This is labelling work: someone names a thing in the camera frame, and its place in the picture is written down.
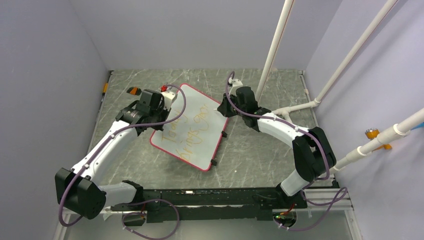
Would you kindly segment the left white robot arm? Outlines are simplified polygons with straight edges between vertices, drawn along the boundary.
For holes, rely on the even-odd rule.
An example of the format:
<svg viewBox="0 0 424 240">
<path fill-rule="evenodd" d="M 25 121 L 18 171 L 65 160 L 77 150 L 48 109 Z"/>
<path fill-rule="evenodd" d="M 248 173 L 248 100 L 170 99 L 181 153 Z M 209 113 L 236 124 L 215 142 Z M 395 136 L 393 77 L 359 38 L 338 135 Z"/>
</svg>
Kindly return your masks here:
<svg viewBox="0 0 424 240">
<path fill-rule="evenodd" d="M 161 131 L 164 124 L 170 123 L 168 116 L 177 93 L 144 89 L 138 95 L 138 100 L 118 112 L 106 135 L 80 162 L 56 173 L 58 218 L 62 225 L 70 226 L 63 218 L 64 208 L 91 220 L 105 207 L 125 204 L 137 210 L 143 205 L 144 188 L 135 182 L 100 184 L 105 172 L 127 145 L 148 128 Z"/>
</svg>

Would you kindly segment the red-framed whiteboard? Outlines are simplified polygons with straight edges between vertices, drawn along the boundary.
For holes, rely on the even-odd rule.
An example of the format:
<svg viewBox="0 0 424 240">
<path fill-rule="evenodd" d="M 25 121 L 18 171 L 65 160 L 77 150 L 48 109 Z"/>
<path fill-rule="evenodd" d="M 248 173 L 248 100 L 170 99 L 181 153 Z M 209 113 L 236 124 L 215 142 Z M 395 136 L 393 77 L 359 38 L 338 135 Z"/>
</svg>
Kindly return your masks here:
<svg viewBox="0 0 424 240">
<path fill-rule="evenodd" d="M 154 131 L 150 144 L 203 172 L 215 166 L 215 155 L 228 119 L 216 108 L 220 102 L 187 83 L 180 85 L 186 108 L 176 120 Z"/>
</svg>

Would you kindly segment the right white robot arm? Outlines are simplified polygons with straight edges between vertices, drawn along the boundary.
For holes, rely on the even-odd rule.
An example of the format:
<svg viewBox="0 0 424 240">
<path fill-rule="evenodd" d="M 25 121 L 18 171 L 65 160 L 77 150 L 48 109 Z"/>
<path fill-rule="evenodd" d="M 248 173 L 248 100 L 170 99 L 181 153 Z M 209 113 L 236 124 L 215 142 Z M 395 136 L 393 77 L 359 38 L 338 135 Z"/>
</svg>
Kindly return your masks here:
<svg viewBox="0 0 424 240">
<path fill-rule="evenodd" d="M 331 145 L 320 127 L 305 128 L 290 123 L 271 110 L 260 107 L 249 86 L 241 86 L 235 94 L 225 92 L 217 111 L 226 118 L 240 116 L 244 124 L 260 133 L 268 134 L 291 147 L 295 169 L 278 184 L 276 203 L 287 208 L 295 195 L 318 179 L 330 176 L 337 163 Z"/>
</svg>

